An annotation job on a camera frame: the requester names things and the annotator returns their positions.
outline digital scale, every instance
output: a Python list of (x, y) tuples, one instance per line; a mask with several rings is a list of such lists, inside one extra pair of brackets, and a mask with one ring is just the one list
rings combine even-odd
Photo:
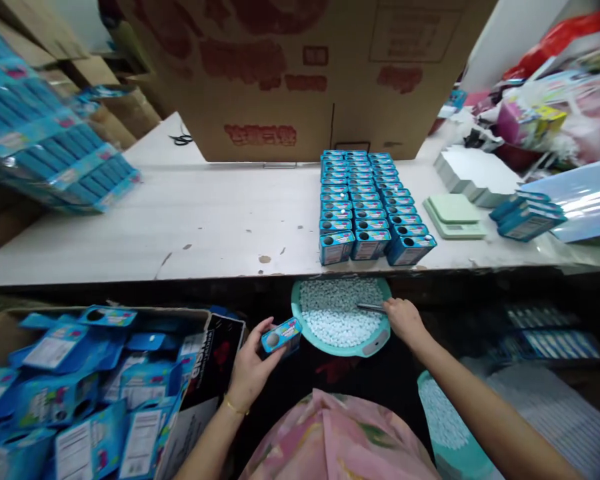
[(432, 195), (423, 205), (444, 239), (480, 240), (487, 235), (478, 209), (460, 193)]

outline red plastic bag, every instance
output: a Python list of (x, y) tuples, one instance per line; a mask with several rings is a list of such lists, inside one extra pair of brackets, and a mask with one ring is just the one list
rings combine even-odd
[(502, 78), (529, 78), (548, 58), (558, 56), (573, 40), (599, 31), (600, 11), (563, 20), (549, 30), (540, 43), (526, 52), (518, 65), (507, 70)]

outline person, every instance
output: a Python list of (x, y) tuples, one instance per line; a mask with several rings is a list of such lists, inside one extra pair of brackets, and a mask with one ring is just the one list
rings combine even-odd
[[(391, 328), (429, 370), (458, 414), (507, 479), (580, 479), (580, 474), (519, 414), (449, 354), (408, 300), (383, 304)], [(262, 322), (238, 352), (224, 402), (176, 480), (216, 480), (249, 408), (284, 355), (257, 354)], [(287, 412), (260, 442), (241, 479), (438, 479), (422, 442), (392, 411), (319, 390)]]

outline human arm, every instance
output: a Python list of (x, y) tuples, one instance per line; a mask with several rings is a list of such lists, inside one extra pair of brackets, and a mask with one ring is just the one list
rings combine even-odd
[(383, 304), (391, 327), (453, 404), (507, 479), (580, 479), (580, 474), (524, 418), (429, 334), (408, 300)]
[(273, 352), (266, 360), (257, 354), (260, 337), (274, 328), (273, 317), (253, 329), (235, 358), (231, 386), (175, 480), (217, 480), (242, 420), (264, 388), (269, 375), (280, 362), (285, 348)]

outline gold bracelet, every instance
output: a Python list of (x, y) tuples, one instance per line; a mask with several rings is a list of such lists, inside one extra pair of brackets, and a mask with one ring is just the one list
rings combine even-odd
[(227, 404), (227, 406), (233, 410), (235, 413), (237, 413), (238, 415), (244, 415), (245, 417), (249, 414), (250, 410), (247, 410), (246, 412), (242, 412), (240, 410), (238, 410), (236, 407), (234, 407), (231, 402), (229, 401), (228, 396), (225, 395), (225, 403)]

